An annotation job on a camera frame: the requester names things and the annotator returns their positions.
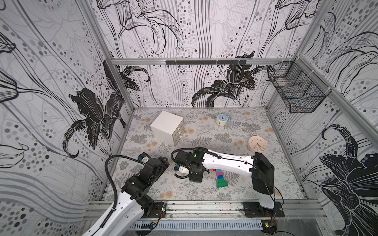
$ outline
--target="black wire basket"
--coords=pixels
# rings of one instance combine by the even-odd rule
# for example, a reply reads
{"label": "black wire basket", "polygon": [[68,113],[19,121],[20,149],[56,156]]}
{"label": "black wire basket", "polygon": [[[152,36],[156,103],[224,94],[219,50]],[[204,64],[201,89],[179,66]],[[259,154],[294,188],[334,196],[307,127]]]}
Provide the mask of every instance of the black wire basket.
{"label": "black wire basket", "polygon": [[282,62],[268,77],[290,113],[312,113],[326,95],[295,62]]}

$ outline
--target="green toy block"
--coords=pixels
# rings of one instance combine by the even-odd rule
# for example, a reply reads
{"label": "green toy block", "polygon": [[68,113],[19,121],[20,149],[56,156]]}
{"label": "green toy block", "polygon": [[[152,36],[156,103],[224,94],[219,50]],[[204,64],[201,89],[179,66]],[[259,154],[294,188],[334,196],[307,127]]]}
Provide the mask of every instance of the green toy block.
{"label": "green toy block", "polygon": [[227,181],[225,181],[224,179],[218,179],[217,188],[222,188],[222,187],[227,187],[227,186],[228,186]]}

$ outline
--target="clock face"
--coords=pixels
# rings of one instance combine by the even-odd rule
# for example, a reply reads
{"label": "clock face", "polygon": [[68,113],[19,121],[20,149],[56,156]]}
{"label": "clock face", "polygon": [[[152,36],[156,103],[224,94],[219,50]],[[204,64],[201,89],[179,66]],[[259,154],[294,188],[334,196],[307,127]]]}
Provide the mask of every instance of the clock face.
{"label": "clock face", "polygon": [[268,143],[260,136],[250,137],[248,143],[251,149],[256,152],[262,152],[268,148]]}
{"label": "clock face", "polygon": [[220,121],[226,121],[226,120],[228,120],[228,117],[227,117],[226,114],[219,114],[218,115],[218,120],[220,120]]}

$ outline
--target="toy building block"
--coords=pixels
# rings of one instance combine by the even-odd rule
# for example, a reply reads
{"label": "toy building block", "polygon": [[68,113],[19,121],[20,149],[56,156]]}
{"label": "toy building block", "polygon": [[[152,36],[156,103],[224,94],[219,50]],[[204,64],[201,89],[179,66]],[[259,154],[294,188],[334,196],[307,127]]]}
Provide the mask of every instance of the toy building block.
{"label": "toy building block", "polygon": [[228,186],[228,182],[225,181],[225,179],[223,178],[223,172],[222,172],[222,170],[216,169],[215,172],[217,173],[217,178],[218,178],[217,188],[227,187]]}

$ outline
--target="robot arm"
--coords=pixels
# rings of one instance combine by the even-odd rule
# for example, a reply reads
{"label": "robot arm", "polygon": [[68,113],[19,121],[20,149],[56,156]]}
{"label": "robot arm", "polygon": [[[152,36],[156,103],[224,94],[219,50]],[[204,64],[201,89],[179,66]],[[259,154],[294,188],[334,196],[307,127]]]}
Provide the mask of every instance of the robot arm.
{"label": "robot arm", "polygon": [[175,170],[187,174],[190,180],[201,182],[203,172],[208,172],[208,169],[221,169],[251,176],[253,189],[259,194],[260,206],[274,208],[274,167],[262,153],[256,152],[255,156],[235,156],[206,148],[182,148],[176,151],[176,159],[172,158],[176,162]]}
{"label": "robot arm", "polygon": [[165,157],[149,158],[138,174],[126,180],[117,202],[110,205],[83,236],[121,236],[143,215],[150,215],[153,200],[147,193],[168,166]]}
{"label": "robot arm", "polygon": [[[178,153],[174,159],[173,154],[176,152]],[[222,169],[251,176],[253,189],[260,196],[260,206],[267,210],[274,208],[274,167],[261,153],[255,153],[254,157],[235,156],[206,148],[181,148],[172,152],[171,158],[176,162],[175,171],[187,174],[185,177],[189,179],[195,176],[192,180],[197,182],[202,181],[203,172],[208,169]],[[167,158],[149,158],[140,173],[126,180],[118,194],[117,202],[112,204],[83,236],[121,236],[138,219],[144,215],[149,216],[153,210],[153,200],[147,193],[168,166]]]}

